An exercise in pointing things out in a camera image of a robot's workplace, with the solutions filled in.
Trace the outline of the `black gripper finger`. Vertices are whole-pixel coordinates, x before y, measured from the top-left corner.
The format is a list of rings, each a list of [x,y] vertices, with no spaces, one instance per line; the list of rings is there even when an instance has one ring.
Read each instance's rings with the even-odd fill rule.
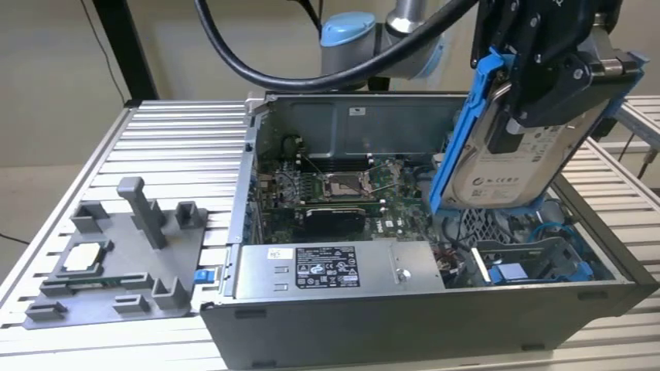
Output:
[[[534,68],[529,77],[510,81],[494,116],[489,152],[511,153],[518,149],[522,135],[507,127],[510,124],[523,129],[558,126],[594,107],[593,63],[587,53],[574,52],[553,66]]]
[[[591,77],[621,77],[637,74],[643,66],[643,58],[630,52],[614,52],[614,55],[598,58],[589,63]]]

